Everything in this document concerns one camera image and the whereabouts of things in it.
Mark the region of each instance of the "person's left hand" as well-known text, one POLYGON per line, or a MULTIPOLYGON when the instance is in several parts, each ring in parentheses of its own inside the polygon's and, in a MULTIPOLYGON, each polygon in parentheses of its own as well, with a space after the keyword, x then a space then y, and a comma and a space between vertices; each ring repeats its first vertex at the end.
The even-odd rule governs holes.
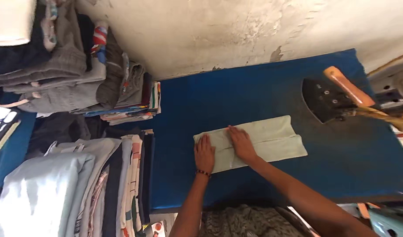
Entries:
POLYGON ((213 166, 215 166, 215 147, 210 145, 208 134, 204 134, 199 142, 194 145, 194 158, 198 170, 212 173, 213 166))

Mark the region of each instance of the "person's right hand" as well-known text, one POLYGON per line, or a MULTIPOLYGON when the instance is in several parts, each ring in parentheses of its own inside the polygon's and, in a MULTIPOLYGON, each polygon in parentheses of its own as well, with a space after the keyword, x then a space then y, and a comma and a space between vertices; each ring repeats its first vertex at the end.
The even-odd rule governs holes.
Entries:
POLYGON ((239 157, 244 163, 253 165, 256 161, 261 159, 257 156, 251 143, 250 136, 243 129, 238 129, 234 126, 228 126, 228 133, 231 138, 236 156, 239 157))

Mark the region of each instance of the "wrist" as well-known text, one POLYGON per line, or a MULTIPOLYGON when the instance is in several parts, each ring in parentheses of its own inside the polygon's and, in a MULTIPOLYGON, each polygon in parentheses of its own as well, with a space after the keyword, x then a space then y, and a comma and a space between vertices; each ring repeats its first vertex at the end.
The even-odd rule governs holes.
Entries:
POLYGON ((207 175, 204 175, 204 174, 202 174, 202 173, 196 173, 196 177, 194 178, 194 180, 199 180, 199 181, 201 181, 201 182, 205 182, 205 183, 208 183, 209 182, 209 176, 207 176, 207 175))
POLYGON ((250 164, 248 164, 252 169, 256 170, 259 167, 262 167, 267 163, 265 160, 263 160, 260 156, 255 156, 254 158, 251 159, 250 164))

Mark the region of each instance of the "teal object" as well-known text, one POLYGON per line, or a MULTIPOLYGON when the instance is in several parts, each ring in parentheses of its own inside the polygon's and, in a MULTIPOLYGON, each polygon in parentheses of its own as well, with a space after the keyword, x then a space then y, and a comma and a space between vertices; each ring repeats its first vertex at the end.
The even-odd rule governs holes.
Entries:
POLYGON ((373 230, 381 237, 403 237, 403 213, 369 209, 373 230))

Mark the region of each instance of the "white wall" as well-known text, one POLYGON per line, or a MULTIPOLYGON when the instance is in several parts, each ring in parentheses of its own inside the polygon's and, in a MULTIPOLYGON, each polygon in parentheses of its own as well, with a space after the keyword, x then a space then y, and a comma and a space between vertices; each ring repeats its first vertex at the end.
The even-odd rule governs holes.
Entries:
POLYGON ((108 21, 155 78, 348 48, 369 72, 403 54, 403 0, 78 0, 78 8, 108 21))

